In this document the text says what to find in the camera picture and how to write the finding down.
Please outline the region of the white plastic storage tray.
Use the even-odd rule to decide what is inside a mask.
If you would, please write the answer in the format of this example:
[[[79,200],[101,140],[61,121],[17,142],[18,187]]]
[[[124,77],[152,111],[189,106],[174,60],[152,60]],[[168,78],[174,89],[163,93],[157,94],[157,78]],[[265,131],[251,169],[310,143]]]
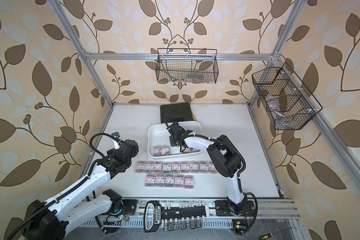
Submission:
[[[201,125],[196,121],[179,122],[179,125],[185,130],[192,130],[195,134],[202,134]],[[167,146],[170,150],[170,154],[167,156],[155,156],[154,147]],[[167,126],[163,124],[156,124],[149,128],[148,131],[148,150],[149,156],[156,160],[163,160],[169,158],[175,158],[180,155],[195,156],[201,152],[183,154],[180,152],[180,147],[171,147],[170,133],[167,130]]]

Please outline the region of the paper clip box eleventh removed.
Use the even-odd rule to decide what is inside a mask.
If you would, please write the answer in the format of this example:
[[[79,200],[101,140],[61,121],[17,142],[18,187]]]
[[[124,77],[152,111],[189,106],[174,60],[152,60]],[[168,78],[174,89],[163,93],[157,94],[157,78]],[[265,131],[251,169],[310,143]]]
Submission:
[[[164,175],[156,175],[155,176],[155,187],[162,188],[165,186],[165,176]]]

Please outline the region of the paper clip box fourteenth removed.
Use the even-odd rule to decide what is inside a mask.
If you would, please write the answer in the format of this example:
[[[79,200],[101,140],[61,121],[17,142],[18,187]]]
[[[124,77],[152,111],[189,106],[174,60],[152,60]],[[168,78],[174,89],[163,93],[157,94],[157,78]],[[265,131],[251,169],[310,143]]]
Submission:
[[[184,177],[184,188],[185,189],[193,189],[194,188],[194,177],[193,176],[185,176]]]

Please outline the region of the paper clip box thirteenth removed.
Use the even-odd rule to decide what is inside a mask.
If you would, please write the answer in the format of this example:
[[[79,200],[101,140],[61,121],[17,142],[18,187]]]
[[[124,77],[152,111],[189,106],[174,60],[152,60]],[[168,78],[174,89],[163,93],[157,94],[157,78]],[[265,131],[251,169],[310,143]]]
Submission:
[[[183,175],[175,175],[175,188],[184,188],[184,176]]]

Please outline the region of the paper clip box twelfth removed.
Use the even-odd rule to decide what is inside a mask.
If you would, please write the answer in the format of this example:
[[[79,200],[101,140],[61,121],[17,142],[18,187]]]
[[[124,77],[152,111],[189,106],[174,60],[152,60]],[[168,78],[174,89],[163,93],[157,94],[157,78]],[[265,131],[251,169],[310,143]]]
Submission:
[[[173,188],[175,184],[175,176],[174,175],[165,175],[165,188]]]

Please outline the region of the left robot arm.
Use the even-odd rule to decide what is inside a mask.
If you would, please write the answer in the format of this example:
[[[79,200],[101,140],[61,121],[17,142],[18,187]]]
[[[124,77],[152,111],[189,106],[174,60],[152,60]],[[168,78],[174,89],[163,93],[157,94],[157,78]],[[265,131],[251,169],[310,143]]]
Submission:
[[[59,194],[44,202],[31,203],[26,218],[7,236],[12,240],[19,232],[27,240],[62,240],[82,223],[108,212],[122,196],[109,189],[87,203],[79,203],[117,174],[124,173],[132,165],[132,158],[139,152],[134,140],[121,140],[120,136],[104,134],[117,144],[107,154],[101,153],[90,140],[91,150],[101,157],[91,163],[88,173]]]

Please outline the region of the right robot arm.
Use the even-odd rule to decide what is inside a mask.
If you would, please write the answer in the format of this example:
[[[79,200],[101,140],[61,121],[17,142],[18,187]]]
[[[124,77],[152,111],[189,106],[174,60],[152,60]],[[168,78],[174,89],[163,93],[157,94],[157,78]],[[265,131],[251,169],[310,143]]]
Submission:
[[[241,184],[241,173],[246,169],[246,162],[242,154],[230,141],[221,135],[218,138],[210,138],[195,134],[191,130],[185,130],[171,116],[165,115],[165,125],[170,133],[170,142],[179,147],[183,152],[186,149],[196,148],[208,153],[217,172],[226,178],[227,188],[227,212],[234,216],[241,216],[245,213],[245,207],[249,207],[248,197],[253,198],[254,217],[247,227],[233,227],[236,235],[245,235],[254,225],[258,216],[258,200],[251,192],[244,192]]]

